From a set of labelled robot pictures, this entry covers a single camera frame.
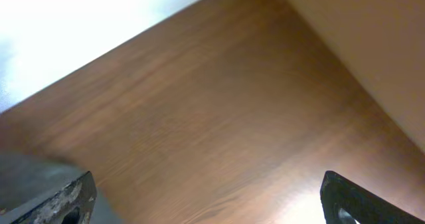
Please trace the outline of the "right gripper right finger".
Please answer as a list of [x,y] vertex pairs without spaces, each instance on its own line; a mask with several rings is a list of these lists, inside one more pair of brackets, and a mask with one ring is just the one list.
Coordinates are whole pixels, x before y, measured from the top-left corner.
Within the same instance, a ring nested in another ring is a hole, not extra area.
[[424,224],[424,221],[328,170],[320,189],[327,224]]

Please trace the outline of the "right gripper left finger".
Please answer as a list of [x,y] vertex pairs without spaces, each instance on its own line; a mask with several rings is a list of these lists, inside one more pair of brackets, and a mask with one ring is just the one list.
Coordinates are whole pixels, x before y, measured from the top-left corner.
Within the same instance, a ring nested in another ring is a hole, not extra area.
[[9,222],[89,224],[96,198],[94,178],[92,173],[87,171],[18,217],[10,217]]

